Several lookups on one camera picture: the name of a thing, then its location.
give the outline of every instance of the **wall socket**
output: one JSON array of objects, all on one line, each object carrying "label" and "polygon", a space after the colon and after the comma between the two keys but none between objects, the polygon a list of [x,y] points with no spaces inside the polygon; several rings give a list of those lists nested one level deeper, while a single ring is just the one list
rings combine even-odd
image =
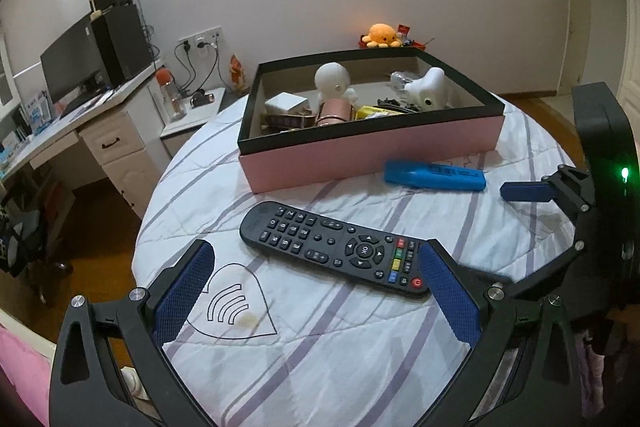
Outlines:
[{"label": "wall socket", "polygon": [[209,49],[215,45],[216,40],[220,42],[221,39],[222,26],[214,26],[209,30],[204,30],[203,32],[183,37],[178,42],[182,44],[184,41],[189,41],[191,49],[196,55],[206,57],[209,55]]}]

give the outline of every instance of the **black remote control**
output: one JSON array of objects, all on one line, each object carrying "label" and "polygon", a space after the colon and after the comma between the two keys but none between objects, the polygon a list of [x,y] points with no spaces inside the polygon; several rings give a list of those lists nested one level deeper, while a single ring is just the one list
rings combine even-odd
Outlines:
[{"label": "black remote control", "polygon": [[240,237],[267,254],[298,259],[403,295],[429,292],[416,262],[424,239],[344,223],[276,201],[263,201],[249,210]]}]

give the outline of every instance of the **pink fabric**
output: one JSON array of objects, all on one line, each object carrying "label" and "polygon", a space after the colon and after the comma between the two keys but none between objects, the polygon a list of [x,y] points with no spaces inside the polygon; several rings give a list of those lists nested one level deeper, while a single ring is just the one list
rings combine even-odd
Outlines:
[{"label": "pink fabric", "polygon": [[456,120],[304,143],[240,156],[260,193],[362,176],[388,160],[434,162],[495,149],[504,115]]},{"label": "pink fabric", "polygon": [[0,367],[24,404],[49,427],[49,360],[0,326]]}]

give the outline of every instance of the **box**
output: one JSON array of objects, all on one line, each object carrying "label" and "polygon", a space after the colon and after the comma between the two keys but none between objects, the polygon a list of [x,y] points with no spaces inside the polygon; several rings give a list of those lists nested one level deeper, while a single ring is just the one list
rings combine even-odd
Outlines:
[{"label": "box", "polygon": [[[339,62],[359,102],[397,98],[394,71],[423,76],[442,68],[455,108],[357,120],[262,135],[264,102],[280,92],[309,98],[318,108],[314,75]],[[433,162],[493,150],[504,122],[504,104],[464,74],[414,47],[348,50],[265,62],[258,66],[238,137],[239,160],[254,192],[297,187],[384,170],[388,160]]]}]

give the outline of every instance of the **white figurine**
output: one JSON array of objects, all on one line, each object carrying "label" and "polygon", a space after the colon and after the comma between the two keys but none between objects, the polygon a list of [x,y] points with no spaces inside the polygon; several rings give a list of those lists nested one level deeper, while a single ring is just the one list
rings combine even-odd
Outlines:
[{"label": "white figurine", "polygon": [[436,111],[447,107],[450,97],[449,80],[440,68],[431,68],[422,78],[404,86],[409,102],[423,111]]},{"label": "white figurine", "polygon": [[358,95],[353,90],[349,72],[337,62],[323,64],[316,71],[314,78],[318,90],[318,106],[331,98],[343,98],[348,100],[353,107],[358,109]]}]

